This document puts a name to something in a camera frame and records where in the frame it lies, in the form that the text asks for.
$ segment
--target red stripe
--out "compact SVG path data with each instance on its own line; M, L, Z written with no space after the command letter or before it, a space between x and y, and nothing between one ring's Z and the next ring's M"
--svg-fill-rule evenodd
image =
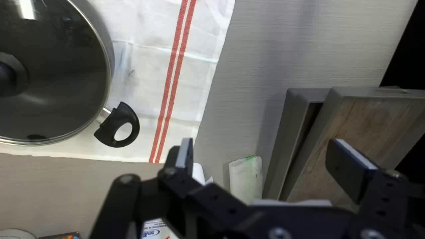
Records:
M159 142L159 150L158 150L158 154L155 157L155 164L159 162L159 158L161 158L161 154L162 154L162 150L163 150L165 138L166 138L167 132L169 132L169 125L170 125L173 108L174 108L174 100L175 100L178 80L179 80L179 76L181 76L181 72L182 72L182 64L183 64L183 57L185 57L185 53L186 53L187 39L189 39L190 26L191 26L191 20L193 20L194 11L195 11L195 4L197 4L197 0L191 0L190 2L189 14L187 14L186 26L185 26L185 32L183 32L183 42L182 42L182 47L181 47L181 51L179 51L179 56L178 56L178 61L177 61L177 69L175 69L175 75L174 75L174 80L173 80L170 104L169 104L167 115L165 117L165 127L163 127L163 133L162 133L161 142Z
M166 109L167 103L169 103L169 92L170 92L170 85L171 85L171 76L173 76L173 72L174 72L177 50L178 50L179 42L181 42L181 34L182 34L182 27L183 27L183 19L185 19L186 10L187 10L187 0L183 0L182 6L181 6L181 10L179 10L179 14L178 14L177 26L175 26L174 43L173 43L170 63L169 63L169 69L167 69L167 77L166 77L165 88L163 88L163 93L162 93L162 104L161 104L161 112L159 112L159 117L158 117L158 123L157 123L157 132L155 132L155 137L154 137L154 141L153 141L153 145L151 145L150 157L149 157L149 162L150 164L153 164L154 158L155 158L155 153L157 153L157 148L158 148L158 140L159 140L159 134L161 134L162 124L163 124L163 115L165 115L165 109Z

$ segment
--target pot lid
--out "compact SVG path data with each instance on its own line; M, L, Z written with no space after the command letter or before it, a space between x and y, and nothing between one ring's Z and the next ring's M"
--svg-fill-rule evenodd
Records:
M3 141L57 141L96 119L113 53L85 0L1 0L0 36Z

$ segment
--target white cloth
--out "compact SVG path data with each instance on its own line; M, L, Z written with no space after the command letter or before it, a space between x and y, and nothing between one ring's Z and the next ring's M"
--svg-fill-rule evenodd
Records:
M141 123L137 141L121 149L104 146L93 137L98 128L98 123L93 123L78 136L58 144L1 145L0 152L163 162L171 146L179 145L182 138L195 138L198 134L235 3L234 0L89 0L89 3L101 15L114 44L116 73L106 107L114 108L124 101L137 112Z

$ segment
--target kitchen towel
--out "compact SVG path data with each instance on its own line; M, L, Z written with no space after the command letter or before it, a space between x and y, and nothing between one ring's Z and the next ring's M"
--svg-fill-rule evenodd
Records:
M1 145L35 157L161 164L182 138L195 138L230 26L234 0L89 0L113 40L116 71L108 108L129 104L141 133L128 148L100 144L93 123L53 145Z

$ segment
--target wooden board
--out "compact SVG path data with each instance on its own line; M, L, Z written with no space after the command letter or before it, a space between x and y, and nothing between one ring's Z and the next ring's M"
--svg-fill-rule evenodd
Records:
M425 133L425 92L336 88L332 89L291 169L288 201L331 200L352 204L324 168L331 138L343 138L373 162L395 169Z
M303 145L329 89L288 89L270 160L263 198L279 200L292 160Z
M114 178L154 178L162 165L0 154L0 230L88 238Z

